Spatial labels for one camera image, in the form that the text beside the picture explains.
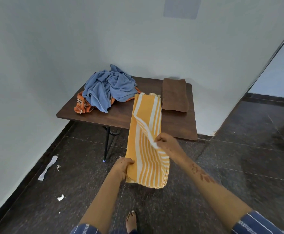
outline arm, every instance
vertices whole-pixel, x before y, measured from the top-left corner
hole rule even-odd
[[[191,178],[228,230],[231,230],[245,214],[252,211],[247,204],[215,182],[200,166],[192,161],[174,137],[161,133],[155,141]]]
[[[124,157],[116,161],[79,224],[92,225],[102,234],[108,232],[120,183],[126,178],[127,166],[133,163]]]

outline wooden table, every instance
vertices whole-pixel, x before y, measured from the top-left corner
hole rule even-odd
[[[138,88],[145,94],[155,93],[162,94],[162,83],[160,79],[150,79],[142,77],[133,77],[138,84]],[[94,109],[90,113],[77,114],[74,111],[76,106],[77,93],[84,90],[82,86],[78,92],[62,107],[57,113],[58,118],[68,119],[79,122],[87,122],[102,125],[107,130],[106,143],[105,143],[105,154],[103,161],[105,162],[106,154],[108,152],[107,144],[109,135],[117,135],[110,131],[110,127],[129,129],[132,108],[134,100],[128,102],[115,102],[108,113],[100,112]],[[192,85],[186,84],[187,98],[190,104],[189,111],[187,113],[162,110],[162,132],[171,134],[173,137],[195,141],[197,140],[195,113],[194,113],[194,102]]]

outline yellow striped towel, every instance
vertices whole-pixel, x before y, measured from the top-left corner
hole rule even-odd
[[[163,188],[169,174],[169,157],[154,142],[161,132],[160,95],[135,95],[126,157],[135,161],[127,169],[127,182]]]

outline blue towel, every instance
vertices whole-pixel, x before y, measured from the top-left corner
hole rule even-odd
[[[119,102],[125,102],[138,91],[136,82],[117,66],[110,65],[111,70],[102,70],[94,73],[85,84],[82,96],[91,106],[107,113],[111,107],[110,98],[113,96]]]

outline henna tattoo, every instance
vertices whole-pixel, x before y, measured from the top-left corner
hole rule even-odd
[[[214,179],[211,178],[204,170],[202,170],[201,168],[199,168],[196,164],[192,164],[192,173],[193,174],[196,174],[196,173],[199,173],[200,174],[200,179],[202,181],[206,181],[208,183],[212,182],[212,183],[215,183]]]

